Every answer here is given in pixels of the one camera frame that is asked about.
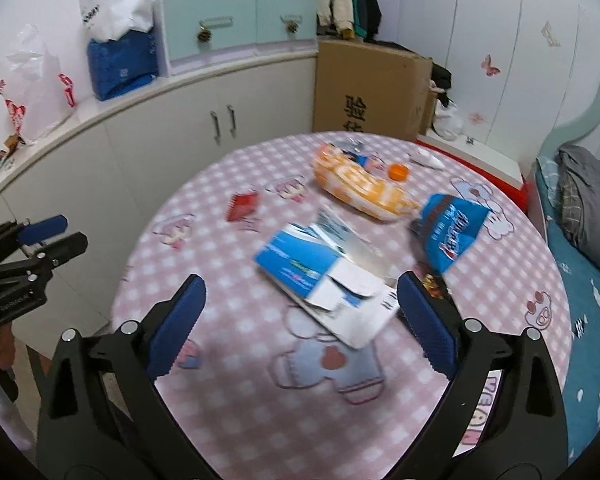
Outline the person's left hand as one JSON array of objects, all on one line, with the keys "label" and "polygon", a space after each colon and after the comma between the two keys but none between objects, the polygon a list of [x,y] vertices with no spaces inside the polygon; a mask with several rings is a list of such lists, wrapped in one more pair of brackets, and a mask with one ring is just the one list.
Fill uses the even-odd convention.
[{"label": "person's left hand", "polygon": [[16,346],[12,326],[0,327],[0,370],[10,370],[15,362]]}]

